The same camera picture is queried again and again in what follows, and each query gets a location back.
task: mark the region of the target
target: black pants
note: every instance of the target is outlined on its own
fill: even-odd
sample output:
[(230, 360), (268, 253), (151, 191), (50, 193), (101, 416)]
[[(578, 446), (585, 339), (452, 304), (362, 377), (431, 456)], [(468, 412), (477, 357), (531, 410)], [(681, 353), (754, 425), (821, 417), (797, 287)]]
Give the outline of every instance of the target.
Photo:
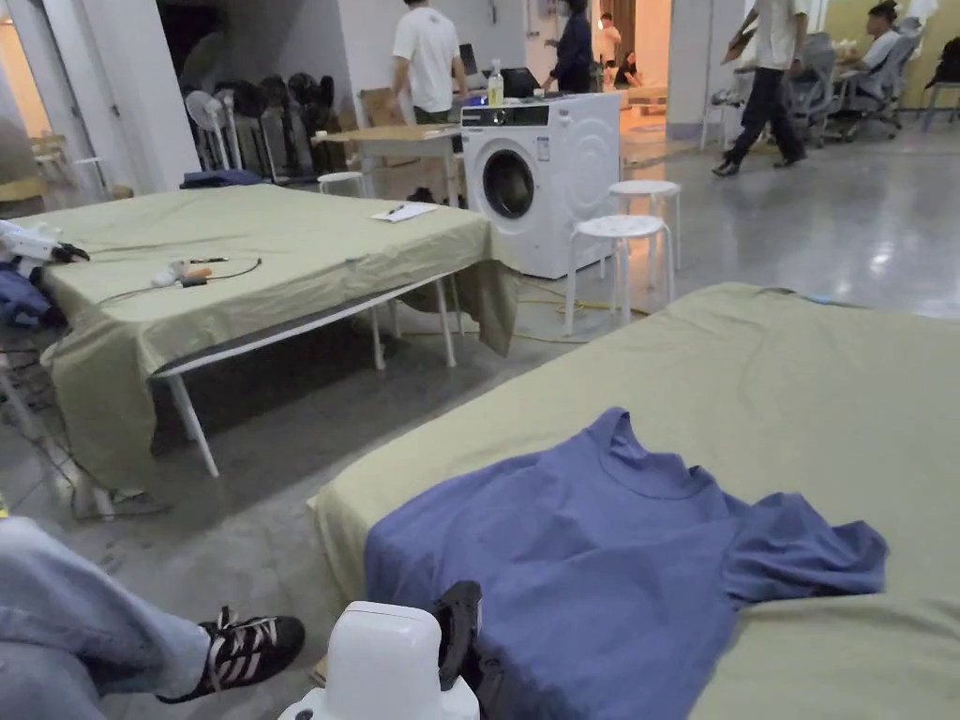
[(804, 154), (804, 144), (797, 136), (783, 101), (783, 71), (766, 67), (756, 69), (754, 89), (743, 111), (743, 132), (724, 156), (740, 164), (769, 122), (780, 153), (787, 160), (796, 160)]

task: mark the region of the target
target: washing machine door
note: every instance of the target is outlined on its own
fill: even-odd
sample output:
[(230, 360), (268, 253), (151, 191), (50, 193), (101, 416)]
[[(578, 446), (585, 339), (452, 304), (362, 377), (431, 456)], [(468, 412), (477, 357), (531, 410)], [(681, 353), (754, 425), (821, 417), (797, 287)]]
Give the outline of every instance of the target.
[(507, 138), (488, 143), (477, 163), (484, 214), (500, 226), (525, 227), (540, 200), (537, 168), (520, 143)]

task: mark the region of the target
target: white metal table frame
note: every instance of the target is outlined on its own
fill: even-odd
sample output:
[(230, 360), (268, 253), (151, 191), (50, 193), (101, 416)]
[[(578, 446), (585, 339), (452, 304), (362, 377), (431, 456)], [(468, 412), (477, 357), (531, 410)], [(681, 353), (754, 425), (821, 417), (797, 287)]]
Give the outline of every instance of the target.
[(183, 382), (183, 376), (185, 374), (197, 370), (198, 368), (206, 367), (207, 365), (213, 365), (221, 360), (227, 360), (231, 357), (236, 357), (237, 355), (243, 355), (247, 352), (273, 345), (274, 343), (280, 343), (284, 340), (289, 340), (290, 338), (311, 332), (312, 330), (324, 327), (325, 325), (333, 324), (345, 318), (358, 315), (364, 311), (370, 312), (371, 323), (373, 325), (374, 364), (378, 370), (383, 370), (386, 365), (383, 359), (383, 346), (380, 343), (380, 327), (379, 320), (376, 316), (376, 307), (384, 304), (385, 302), (396, 300), (401, 295), (409, 293), (412, 290), (417, 290), (418, 288), (430, 284), (432, 284), (437, 291), (440, 322), (441, 326), (443, 327), (444, 344), (446, 346), (446, 365), (449, 368), (455, 368), (457, 366), (457, 360), (453, 352), (453, 338), (450, 332), (450, 321), (447, 317), (446, 293), (444, 291), (444, 279), (448, 275), (452, 274), (442, 273), (440, 275), (434, 275), (425, 280), (420, 280), (418, 282), (405, 285), (401, 288), (396, 288), (390, 292), (381, 293), (379, 295), (360, 300), (359, 302), (347, 305), (346, 307), (341, 305), (339, 307), (332, 308), (327, 313), (322, 314), (321, 317), (315, 317), (313, 320), (310, 320), (307, 323), (296, 325), (294, 327), (287, 327), (277, 333), (268, 335), (266, 337), (257, 338), (256, 340), (248, 343), (243, 343), (231, 348), (211, 352), (207, 355), (175, 364), (171, 368), (167, 368), (160, 372), (155, 372), (153, 378), (166, 380), (166, 382), (170, 385), (170, 390), (174, 397), (174, 404), (177, 406), (177, 410), (180, 413), (180, 418), (182, 419), (183, 426), (186, 429), (187, 437), (191, 442), (196, 443), (200, 448), (200, 452), (204, 457), (206, 469), (209, 471), (210, 475), (213, 477), (220, 477), (220, 470), (217, 468), (216, 461), (213, 459), (213, 453), (210, 451), (209, 443), (206, 440), (204, 428), (200, 423), (200, 418), (197, 416), (197, 411), (193, 406), (193, 402), (190, 400), (190, 394), (187, 393), (186, 385)]

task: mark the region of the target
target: human leg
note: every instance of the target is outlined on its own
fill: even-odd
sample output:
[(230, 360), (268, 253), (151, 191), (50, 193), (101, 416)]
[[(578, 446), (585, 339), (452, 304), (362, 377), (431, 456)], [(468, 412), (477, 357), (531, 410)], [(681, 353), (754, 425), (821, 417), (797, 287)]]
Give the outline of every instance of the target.
[(0, 642), (0, 711), (37, 720), (105, 720), (100, 694), (70, 653), (21, 642)]
[(794, 127), (790, 113), (787, 111), (783, 92), (783, 83), (781, 82), (777, 85), (777, 91), (770, 107), (770, 125), (773, 129), (774, 139), (777, 141), (777, 147), (780, 148), (780, 154), (783, 156), (779, 167), (790, 167), (806, 158), (806, 150), (797, 135), (797, 129)]
[(743, 111), (743, 132), (736, 138), (733, 147), (724, 153), (724, 162), (714, 169), (715, 174), (734, 175), (739, 170), (743, 158), (750, 152), (770, 120), (782, 80), (783, 73), (779, 70), (766, 67), (756, 69), (750, 100)]
[(99, 695), (185, 702), (267, 680), (303, 645), (295, 618), (238, 623), (223, 614), (201, 627), (162, 612), (23, 518), (0, 520), (0, 581), (0, 646), (72, 657)]

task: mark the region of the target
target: black shoe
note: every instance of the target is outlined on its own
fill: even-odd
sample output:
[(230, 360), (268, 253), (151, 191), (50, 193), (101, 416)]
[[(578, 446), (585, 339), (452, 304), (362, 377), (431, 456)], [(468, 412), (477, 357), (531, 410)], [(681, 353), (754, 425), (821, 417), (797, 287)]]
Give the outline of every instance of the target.
[(732, 178), (740, 172), (740, 163), (724, 160), (711, 171), (717, 178)]
[(295, 617), (255, 617), (237, 622), (227, 607), (216, 623), (201, 623), (201, 627), (210, 635), (204, 676), (189, 695), (157, 697), (161, 703), (187, 703), (214, 692), (270, 680), (297, 658), (306, 635), (303, 623)]
[(774, 163), (774, 167), (778, 170), (786, 170), (796, 165), (798, 162), (803, 162), (806, 160), (806, 153), (800, 153), (796, 157), (782, 157), (780, 160)]

